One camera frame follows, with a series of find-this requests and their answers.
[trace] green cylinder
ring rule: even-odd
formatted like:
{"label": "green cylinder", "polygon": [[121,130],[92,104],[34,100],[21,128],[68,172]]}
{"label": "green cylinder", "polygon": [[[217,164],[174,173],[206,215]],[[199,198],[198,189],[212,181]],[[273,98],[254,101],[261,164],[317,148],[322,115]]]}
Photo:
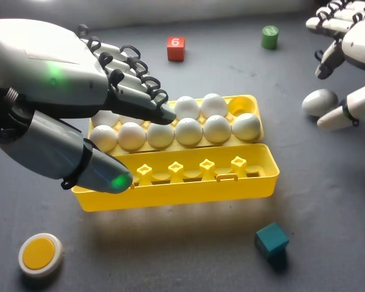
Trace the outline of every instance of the green cylinder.
{"label": "green cylinder", "polygon": [[262,29],[261,46],[268,50],[276,49],[278,37],[279,29],[276,26],[265,26]]}

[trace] gray table surface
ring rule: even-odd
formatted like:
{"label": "gray table surface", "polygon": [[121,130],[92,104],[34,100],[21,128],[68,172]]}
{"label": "gray table surface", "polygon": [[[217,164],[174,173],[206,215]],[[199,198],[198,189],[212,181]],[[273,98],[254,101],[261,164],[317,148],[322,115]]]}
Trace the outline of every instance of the gray table surface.
{"label": "gray table surface", "polygon": [[[344,98],[365,85],[349,64],[326,81],[314,76],[307,16],[236,19],[94,32],[138,47],[171,99],[257,97],[265,138],[280,168],[272,197],[86,213],[58,181],[38,176],[0,151],[0,291],[365,291],[365,124],[323,133],[304,116],[307,94],[330,88]],[[279,47],[260,47],[261,29],[280,30]],[[183,63],[169,63],[170,35],[187,38]],[[86,133],[87,120],[72,123]],[[290,236],[288,266],[273,269],[255,231],[278,221]],[[64,245],[56,277],[21,276],[22,243],[40,232]]]}

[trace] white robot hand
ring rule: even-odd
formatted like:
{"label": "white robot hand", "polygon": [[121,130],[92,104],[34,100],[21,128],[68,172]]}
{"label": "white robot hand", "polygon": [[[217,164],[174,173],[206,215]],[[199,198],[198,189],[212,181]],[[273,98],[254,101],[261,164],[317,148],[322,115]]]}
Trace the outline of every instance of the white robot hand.
{"label": "white robot hand", "polygon": [[61,119],[110,110],[168,124],[176,115],[138,50],[81,40],[87,31],[0,19],[0,148],[35,173],[63,179],[64,189],[120,193],[131,186],[130,171]]}
{"label": "white robot hand", "polygon": [[[319,79],[328,78],[344,61],[365,70],[365,1],[335,0],[316,12],[306,26],[314,33],[335,40],[325,51],[317,51]],[[337,130],[358,126],[365,120],[365,86],[349,94],[340,106],[318,120],[319,128]]]}

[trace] yellow button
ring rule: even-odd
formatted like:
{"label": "yellow button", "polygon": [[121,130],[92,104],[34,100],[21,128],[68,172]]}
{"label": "yellow button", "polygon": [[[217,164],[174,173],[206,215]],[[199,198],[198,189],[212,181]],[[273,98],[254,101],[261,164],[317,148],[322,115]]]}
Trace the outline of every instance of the yellow button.
{"label": "yellow button", "polygon": [[24,249],[23,263],[28,269],[42,269],[47,266],[55,254],[54,243],[46,237],[32,240]]}

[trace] green block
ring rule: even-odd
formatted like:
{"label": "green block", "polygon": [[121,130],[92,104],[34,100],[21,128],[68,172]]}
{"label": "green block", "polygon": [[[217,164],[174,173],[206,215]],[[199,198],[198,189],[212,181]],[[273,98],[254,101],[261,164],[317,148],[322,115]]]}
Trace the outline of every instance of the green block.
{"label": "green block", "polygon": [[289,242],[290,239],[277,223],[257,231],[254,237],[255,245],[267,259],[282,252]]}
{"label": "green block", "polygon": [[268,50],[274,50],[277,47],[279,29],[276,26],[265,26],[262,29],[261,46]]}

